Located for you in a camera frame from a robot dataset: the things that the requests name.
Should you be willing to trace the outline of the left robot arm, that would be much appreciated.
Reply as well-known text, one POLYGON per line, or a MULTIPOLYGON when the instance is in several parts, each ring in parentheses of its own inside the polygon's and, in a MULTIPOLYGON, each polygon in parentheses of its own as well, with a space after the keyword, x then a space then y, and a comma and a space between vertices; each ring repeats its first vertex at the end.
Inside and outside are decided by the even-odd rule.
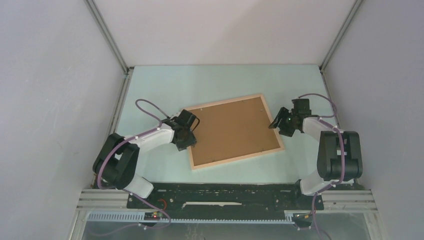
POLYGON ((145 208, 153 208, 158 194, 150 181, 136 173, 139 155, 170 143, 182 151, 194 146, 197 140, 189 127, 167 124, 127 137, 117 133, 109 135, 92 167, 98 188, 126 191, 138 196, 145 208))

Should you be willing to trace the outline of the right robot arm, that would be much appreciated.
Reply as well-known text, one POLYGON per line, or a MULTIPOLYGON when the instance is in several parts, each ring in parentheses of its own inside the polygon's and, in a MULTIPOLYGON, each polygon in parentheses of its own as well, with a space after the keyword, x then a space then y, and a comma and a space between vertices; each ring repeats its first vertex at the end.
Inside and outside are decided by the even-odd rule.
POLYGON ((318 142, 316 169, 298 180, 298 191, 291 194, 291 204, 304 209, 311 196, 338 185, 352 184, 363 174, 360 136, 346 131, 313 114, 309 108, 282 107, 268 126, 282 136, 292 137, 295 131, 311 136, 318 142))

